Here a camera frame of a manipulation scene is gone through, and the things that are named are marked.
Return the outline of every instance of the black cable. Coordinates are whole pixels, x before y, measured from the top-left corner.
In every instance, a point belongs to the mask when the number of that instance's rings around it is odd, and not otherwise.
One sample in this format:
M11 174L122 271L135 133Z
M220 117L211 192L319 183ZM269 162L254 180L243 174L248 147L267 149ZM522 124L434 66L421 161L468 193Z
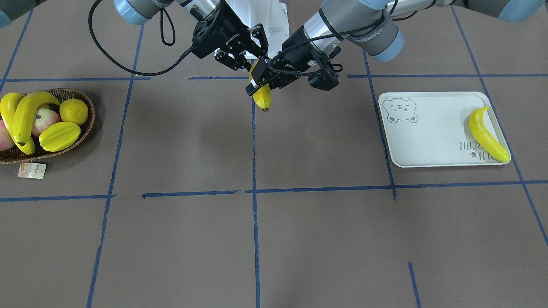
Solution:
M343 65L342 64L333 64L333 67L338 67L338 69L335 70L335 72L340 73L343 71Z
M162 75L162 74L165 74L169 71L171 71L174 67L176 67L179 63L181 63L181 61L183 61L186 56L188 56L191 52L192 52L192 47L190 47L189 49L185 50L185 52L183 52L183 54L179 57L179 59L177 59L177 61L175 63L173 63L170 67L168 67L167 69L163 70L163 71L160 71L160 72L156 72L156 73L144 73L144 72L139 72L139 71L134 71L134 70L131 70L131 69L128 69L127 67L123 66L122 64L118 63L115 59L113 59L110 54L108 52L106 52L106 50L101 46L101 44L99 44L99 42L97 41L97 38L95 37L95 33L93 32L93 24L92 24L92 17L93 17L93 13L95 12L95 9L97 8L97 5L99 5L99 3L101 2L102 0L96 0L93 5L92 5L92 8L89 10L89 15L88 15L88 27L89 27L89 33L92 35L92 39L93 39L93 42L95 42L95 45L97 45L97 47L99 48L99 50L114 64L116 64L116 66L118 66L119 68L127 71L127 72L130 72L132 74L136 74L136 75L141 75L141 76L158 76L158 75Z
M424 8L423 10L429 9L429 8L433 7L434 4L436 4L436 2L437 2L437 0L432 1L432 4L430 4L429 6L427 6L426 8Z
M398 5L398 0L394 0L394 5L392 6L392 9L390 10L390 15L392 15L392 13L394 13L394 10L396 9L396 5Z
M164 14L168 18L169 24L172 27L173 41L171 43L166 42L164 38ZM162 43L164 43L164 45L166 46L175 45L175 26L173 25L171 17L169 17L168 11L166 11L165 9L162 9L160 11L160 36L162 37Z
M274 63L276 60L279 59L279 57L281 57L283 54L287 53L288 51L290 51L291 49L295 49L297 47L300 47L304 44L308 44L310 42L313 42L313 41L317 41L319 39L324 39L324 38L330 38L330 37L335 37L335 36L344 36L344 35L349 35L349 34L352 34L352 33L356 33L356 32L361 32L361 31L364 31L364 30L367 30L371 27L375 27L375 26L378 26L380 25L382 22L383 22L384 19L380 19L380 20L377 20L376 22L372 23L372 24L369 24L365 27L362 27L362 28L359 28L359 29L355 29L355 30L350 30L350 31L344 31L344 32L337 32L337 33L332 33L332 34L329 34L329 35L323 35L323 36L318 36L318 37L314 37L314 38L309 38L309 39L306 39L302 42L299 42L293 46L290 46L284 50L282 50L281 52L279 52L277 55L274 56L274 58L272 58L272 60L270 60L268 62L268 67L269 67L269 70L275 72L275 73L278 73L278 74L286 74L286 75L296 75L296 76L307 76L307 77L313 77L313 76L316 76L317 73L316 72L313 72L313 73L302 73L302 72L297 72L297 71L289 71L289 70L279 70L279 69L275 69L273 66L272 66L272 63Z
M401 21L401 20L406 20L406 19L409 19L411 17L413 17L418 11L414 11L411 13L411 15L409 16L406 16L406 17L403 17L403 18L396 18L396 19L393 19L393 21Z

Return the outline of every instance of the fruit basket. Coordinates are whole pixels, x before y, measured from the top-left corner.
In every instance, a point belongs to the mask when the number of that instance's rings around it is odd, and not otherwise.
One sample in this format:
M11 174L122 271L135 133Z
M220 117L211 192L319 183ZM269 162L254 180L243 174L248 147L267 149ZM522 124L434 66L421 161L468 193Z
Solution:
M71 151L78 145L80 145L89 135L93 128L93 124L95 123L95 108L93 106L92 101L82 92L72 90L72 89L66 89L66 88L56 88L56 89L49 89L49 90L43 90L46 92L50 92L60 101L64 101L67 99L80 99L82 100L87 106L88 106L88 119L84 124L80 126L82 129L82 132L80 133L80 136L76 140L74 144L72 144L70 147L58 151L58 152L48 152L44 150L39 142L38 138L35 136L32 136L33 140L36 144L36 153L34 153L32 156L24 154L21 152L16 146L12 147L9 150L1 151L0 152L0 164L15 164L15 163L22 163L22 162L33 162L33 161L39 161L44 158L49 157L55 157L62 154L65 154L66 152Z

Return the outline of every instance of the label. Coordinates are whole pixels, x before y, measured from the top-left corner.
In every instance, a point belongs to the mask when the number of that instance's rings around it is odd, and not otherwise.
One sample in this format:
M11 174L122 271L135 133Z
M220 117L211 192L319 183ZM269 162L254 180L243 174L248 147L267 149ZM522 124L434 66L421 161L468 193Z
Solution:
M237 38L239 36L239 33L233 35L231 38L229 38L228 41L226 41L225 45L228 45L230 42L232 42L235 38Z
M380 28L377 31L375 31L372 35L357 39L356 42L367 42L371 39L374 39L377 35L381 34L382 31L383 31L383 28Z
M470 152L470 157L480 161L497 161L483 146L477 141L463 141L460 143L460 150Z
M17 177L42 180L46 166L46 164L21 163Z

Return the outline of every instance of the yellow banana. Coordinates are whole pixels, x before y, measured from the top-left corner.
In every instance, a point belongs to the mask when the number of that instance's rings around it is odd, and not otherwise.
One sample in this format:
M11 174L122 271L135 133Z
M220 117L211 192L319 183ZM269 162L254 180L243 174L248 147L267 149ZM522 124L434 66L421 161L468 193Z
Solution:
M251 72L253 72L253 69L255 68L255 65L257 65L258 62L253 64L251 67L251 70L249 70L249 82L253 80L253 76L251 76ZM257 92L253 94L253 100L255 101L255 104L261 108L263 111L268 111L270 109L270 102L272 101L272 96L270 95L270 86L268 84L262 86Z
M32 124L36 110L43 104L61 105L61 102L49 92L34 92L19 102L12 123L12 136L15 143L24 145L31 140Z
M80 126L72 122L58 122L46 128L38 139L44 150L57 152L74 144L81 132Z
M12 134L12 122L15 115L15 110L17 109L17 105L23 99L23 95L19 93L8 93L4 95L2 100L0 101L0 115L2 115L2 119L4 120L5 127L8 129L9 135L13 139ZM36 152L36 146L34 144L34 141L30 139L25 145L21 146L17 142L15 145L21 150L21 152L32 155Z
M468 120L472 135L481 146L494 158L503 163L510 161L510 154L507 150L491 135L491 133L483 124L483 113L488 110L488 107L476 109Z

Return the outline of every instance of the bear cartoon print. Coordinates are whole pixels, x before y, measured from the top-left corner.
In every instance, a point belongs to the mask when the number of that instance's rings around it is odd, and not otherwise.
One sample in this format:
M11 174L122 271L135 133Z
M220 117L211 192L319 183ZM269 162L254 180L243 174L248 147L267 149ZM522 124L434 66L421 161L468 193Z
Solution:
M388 114L386 118L390 123L409 121L416 123L419 117L416 115L416 103L411 98L386 98L383 108Z

